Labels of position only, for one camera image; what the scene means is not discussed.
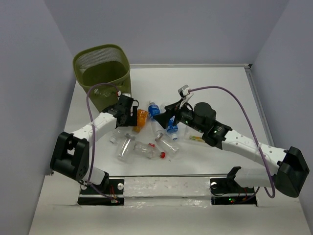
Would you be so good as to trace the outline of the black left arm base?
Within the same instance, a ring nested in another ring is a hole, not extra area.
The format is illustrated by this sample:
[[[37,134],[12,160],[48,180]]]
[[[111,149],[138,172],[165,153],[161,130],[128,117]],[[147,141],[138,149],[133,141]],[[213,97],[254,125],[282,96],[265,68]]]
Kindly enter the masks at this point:
[[[101,192],[96,186],[81,185],[77,203],[81,206],[123,206],[125,179],[110,178],[109,185]]]

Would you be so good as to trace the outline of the green label clear bottle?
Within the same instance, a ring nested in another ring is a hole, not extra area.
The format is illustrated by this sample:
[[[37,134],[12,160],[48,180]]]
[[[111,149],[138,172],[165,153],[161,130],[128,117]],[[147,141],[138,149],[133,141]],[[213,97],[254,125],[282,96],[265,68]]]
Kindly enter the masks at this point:
[[[95,97],[100,97],[100,98],[109,98],[109,97],[116,98],[117,90],[115,87],[101,86],[101,87],[96,87],[93,90],[93,94]]]

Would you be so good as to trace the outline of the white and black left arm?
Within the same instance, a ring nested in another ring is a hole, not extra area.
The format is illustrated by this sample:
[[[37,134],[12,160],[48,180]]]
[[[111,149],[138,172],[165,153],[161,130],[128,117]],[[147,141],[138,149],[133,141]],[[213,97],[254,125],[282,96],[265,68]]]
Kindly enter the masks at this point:
[[[138,101],[129,94],[121,94],[117,102],[105,108],[94,120],[72,132],[62,132],[57,140],[50,161],[50,169],[83,185],[89,185],[97,193],[108,189],[109,174],[94,166],[95,143],[118,127],[137,126]]]

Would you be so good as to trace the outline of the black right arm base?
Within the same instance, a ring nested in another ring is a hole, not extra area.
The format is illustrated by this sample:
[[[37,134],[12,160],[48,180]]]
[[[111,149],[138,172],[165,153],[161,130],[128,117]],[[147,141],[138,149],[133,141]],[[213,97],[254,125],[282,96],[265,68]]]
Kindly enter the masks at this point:
[[[257,205],[254,188],[242,188],[234,180],[227,178],[210,179],[211,204]]]

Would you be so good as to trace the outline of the red cap clear bottle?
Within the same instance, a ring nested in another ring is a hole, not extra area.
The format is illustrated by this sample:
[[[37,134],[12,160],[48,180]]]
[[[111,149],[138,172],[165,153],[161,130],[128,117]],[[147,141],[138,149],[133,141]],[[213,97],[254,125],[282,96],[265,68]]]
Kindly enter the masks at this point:
[[[147,159],[164,159],[166,156],[165,152],[160,151],[157,147],[155,147],[152,143],[142,143],[140,141],[136,141],[134,144],[134,153],[141,157],[145,157]]]

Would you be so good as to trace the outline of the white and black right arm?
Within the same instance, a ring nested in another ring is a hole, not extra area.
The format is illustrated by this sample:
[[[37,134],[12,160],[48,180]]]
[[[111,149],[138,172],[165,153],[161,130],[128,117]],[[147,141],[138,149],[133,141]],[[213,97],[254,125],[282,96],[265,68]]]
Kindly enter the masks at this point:
[[[211,147],[236,153],[257,164],[260,169],[234,167],[226,178],[225,186],[231,192],[241,187],[274,187],[282,194],[296,198],[310,172],[300,149],[277,148],[256,141],[238,133],[231,127],[216,121],[216,111],[208,103],[197,103],[193,109],[189,104],[179,102],[166,106],[165,112],[154,119],[167,128],[171,118],[175,122],[200,132],[202,139]]]

